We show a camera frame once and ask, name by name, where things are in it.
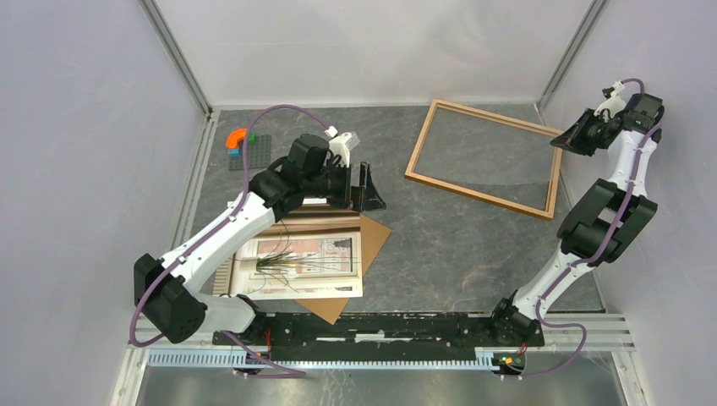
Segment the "wooden picture frame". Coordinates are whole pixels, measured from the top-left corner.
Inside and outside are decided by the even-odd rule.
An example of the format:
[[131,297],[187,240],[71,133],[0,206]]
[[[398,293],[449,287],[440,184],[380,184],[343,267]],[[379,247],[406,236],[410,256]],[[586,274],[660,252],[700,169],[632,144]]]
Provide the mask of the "wooden picture frame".
[[434,99],[404,177],[527,216],[556,213],[561,134],[520,118]]

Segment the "clear acrylic sheet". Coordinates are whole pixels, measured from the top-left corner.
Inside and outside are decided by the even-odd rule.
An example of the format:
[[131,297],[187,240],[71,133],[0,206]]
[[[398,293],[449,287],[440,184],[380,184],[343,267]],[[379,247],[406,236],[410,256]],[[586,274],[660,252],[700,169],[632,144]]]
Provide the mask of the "clear acrylic sheet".
[[543,134],[437,108],[413,171],[544,210],[553,157]]

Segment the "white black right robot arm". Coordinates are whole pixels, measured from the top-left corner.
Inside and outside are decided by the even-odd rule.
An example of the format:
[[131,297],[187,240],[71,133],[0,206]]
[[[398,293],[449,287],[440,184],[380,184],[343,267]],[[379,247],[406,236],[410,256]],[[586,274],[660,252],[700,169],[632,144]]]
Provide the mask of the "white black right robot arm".
[[495,307],[488,323],[500,345],[530,342],[548,309],[581,276],[616,261],[657,212],[645,186],[649,159],[661,139],[665,106],[638,92],[587,109],[551,145],[581,156],[608,153],[608,176],[597,179],[564,218],[559,244],[538,274]]

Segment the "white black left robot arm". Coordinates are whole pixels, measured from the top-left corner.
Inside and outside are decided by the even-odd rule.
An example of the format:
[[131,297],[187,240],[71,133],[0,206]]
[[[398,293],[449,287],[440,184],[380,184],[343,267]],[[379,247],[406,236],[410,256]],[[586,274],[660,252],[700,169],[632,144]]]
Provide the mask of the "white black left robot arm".
[[203,294],[205,280],[229,256],[258,234],[317,197],[356,212],[386,207],[361,162],[359,182],[351,184],[354,132],[331,139],[302,134],[289,152],[257,173],[238,197],[207,226],[178,247],[154,258],[142,255],[133,269],[135,310],[129,340],[136,347],[162,338],[181,343],[205,327],[233,332],[245,344],[265,336],[265,321],[245,299]]

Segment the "glossy printed photo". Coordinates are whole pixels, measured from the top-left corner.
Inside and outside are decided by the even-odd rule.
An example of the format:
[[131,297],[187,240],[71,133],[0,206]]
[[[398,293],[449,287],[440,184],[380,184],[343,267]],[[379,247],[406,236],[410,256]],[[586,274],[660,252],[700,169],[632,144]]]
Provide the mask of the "glossy printed photo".
[[320,203],[288,214],[220,265],[211,293],[252,300],[361,297],[360,215]]

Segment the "brown cardboard backing board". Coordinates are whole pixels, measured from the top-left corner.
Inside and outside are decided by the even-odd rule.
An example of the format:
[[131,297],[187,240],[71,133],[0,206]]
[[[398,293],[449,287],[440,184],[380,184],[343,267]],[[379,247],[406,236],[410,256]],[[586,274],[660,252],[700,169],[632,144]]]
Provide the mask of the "brown cardboard backing board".
[[[363,276],[384,246],[391,230],[379,222],[349,209],[337,209],[326,203],[309,204],[288,216],[291,224],[312,233],[360,231],[360,265]],[[296,302],[319,318],[335,324],[350,298],[296,299]]]

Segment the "grey lego baseplate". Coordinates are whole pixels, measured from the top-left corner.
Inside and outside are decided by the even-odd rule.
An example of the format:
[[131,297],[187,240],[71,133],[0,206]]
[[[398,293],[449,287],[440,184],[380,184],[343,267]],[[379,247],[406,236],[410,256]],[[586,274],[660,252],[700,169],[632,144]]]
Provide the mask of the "grey lego baseplate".
[[[270,135],[262,134],[256,135],[254,143],[249,143],[249,169],[264,168],[272,162],[271,141]],[[243,169],[242,148],[239,147],[239,149],[241,150],[241,156],[228,156],[227,168],[229,171],[241,171]]]

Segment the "orange curved toy block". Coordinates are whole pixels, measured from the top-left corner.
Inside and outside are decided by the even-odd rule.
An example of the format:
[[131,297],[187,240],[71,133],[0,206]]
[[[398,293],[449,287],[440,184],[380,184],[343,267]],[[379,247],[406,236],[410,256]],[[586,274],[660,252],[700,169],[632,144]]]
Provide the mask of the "orange curved toy block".
[[246,137],[249,135],[249,131],[247,129],[236,129],[232,133],[229,134],[226,140],[226,148],[228,150],[235,150],[238,149],[241,144],[244,142]]

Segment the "right aluminium corner post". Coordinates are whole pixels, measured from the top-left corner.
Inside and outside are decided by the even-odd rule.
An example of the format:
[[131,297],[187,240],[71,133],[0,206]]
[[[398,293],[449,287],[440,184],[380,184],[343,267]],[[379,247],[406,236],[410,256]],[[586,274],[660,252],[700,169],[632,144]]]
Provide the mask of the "right aluminium corner post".
[[581,18],[571,40],[568,42],[558,64],[548,79],[539,99],[535,103],[538,113],[542,113],[550,103],[553,95],[559,90],[569,69],[573,65],[586,40],[605,11],[608,0],[592,0]]

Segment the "aluminium corner post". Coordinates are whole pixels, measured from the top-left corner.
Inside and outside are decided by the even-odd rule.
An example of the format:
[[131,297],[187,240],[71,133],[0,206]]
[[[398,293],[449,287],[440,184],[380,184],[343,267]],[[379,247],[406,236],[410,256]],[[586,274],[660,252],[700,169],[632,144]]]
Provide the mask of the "aluminium corner post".
[[568,42],[558,64],[548,79],[539,99],[535,103],[538,113],[542,113],[550,103],[553,95],[559,90],[569,69],[573,65],[586,40],[605,11],[608,0],[592,0],[581,18],[571,40]]
[[172,63],[188,88],[195,104],[206,117],[209,117],[212,114],[213,107],[202,90],[194,72],[190,68],[189,61],[184,56],[178,41],[172,33],[172,30],[163,16],[162,11],[160,10],[159,4],[155,0],[139,0],[139,4],[144,9],[148,20],[157,33],[165,51],[167,52],[167,55],[172,60]]

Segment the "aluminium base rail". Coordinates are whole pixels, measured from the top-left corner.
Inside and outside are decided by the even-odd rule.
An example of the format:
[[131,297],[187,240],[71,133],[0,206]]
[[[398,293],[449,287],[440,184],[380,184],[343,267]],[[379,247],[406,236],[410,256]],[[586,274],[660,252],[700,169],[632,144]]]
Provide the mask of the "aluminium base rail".
[[[607,313],[549,313],[541,324],[545,344],[530,351],[570,353],[582,351],[632,351],[634,343],[623,315]],[[249,346],[266,350],[266,347]],[[500,348],[477,348],[478,351],[507,353]]]

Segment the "left aluminium corner post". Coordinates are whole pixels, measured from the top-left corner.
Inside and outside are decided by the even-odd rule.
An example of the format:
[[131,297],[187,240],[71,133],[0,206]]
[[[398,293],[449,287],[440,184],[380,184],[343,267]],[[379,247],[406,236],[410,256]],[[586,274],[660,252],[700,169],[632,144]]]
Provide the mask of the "left aluminium corner post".
[[167,55],[172,60],[172,63],[188,88],[195,104],[206,117],[209,117],[212,114],[213,107],[202,90],[194,72],[190,68],[189,61],[184,56],[178,41],[172,33],[172,30],[163,16],[162,11],[160,10],[159,4],[155,0],[139,0],[139,4],[144,9],[148,20],[157,33],[165,51],[167,52]]

